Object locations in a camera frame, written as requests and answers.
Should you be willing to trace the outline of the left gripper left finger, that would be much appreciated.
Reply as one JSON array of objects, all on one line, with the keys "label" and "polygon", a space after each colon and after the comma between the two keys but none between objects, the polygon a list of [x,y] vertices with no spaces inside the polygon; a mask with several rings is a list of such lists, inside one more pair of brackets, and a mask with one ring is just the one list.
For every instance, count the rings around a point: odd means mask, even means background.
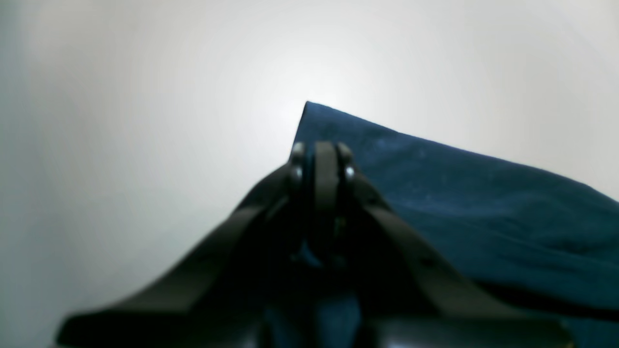
[{"label": "left gripper left finger", "polygon": [[165,273],[99,310],[67,317],[56,335],[62,348],[174,348],[200,315],[210,293],[249,233],[302,187],[307,147],[294,144],[288,161],[259,181],[234,211]]}]

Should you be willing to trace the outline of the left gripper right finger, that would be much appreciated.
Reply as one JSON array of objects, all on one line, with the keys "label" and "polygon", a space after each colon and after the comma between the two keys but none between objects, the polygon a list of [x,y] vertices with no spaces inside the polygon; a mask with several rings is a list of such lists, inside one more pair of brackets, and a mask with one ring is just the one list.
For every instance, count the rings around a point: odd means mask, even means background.
[{"label": "left gripper right finger", "polygon": [[357,171],[343,143],[312,150],[310,249],[344,271],[354,348],[572,348],[565,326],[500,302],[460,275]]}]

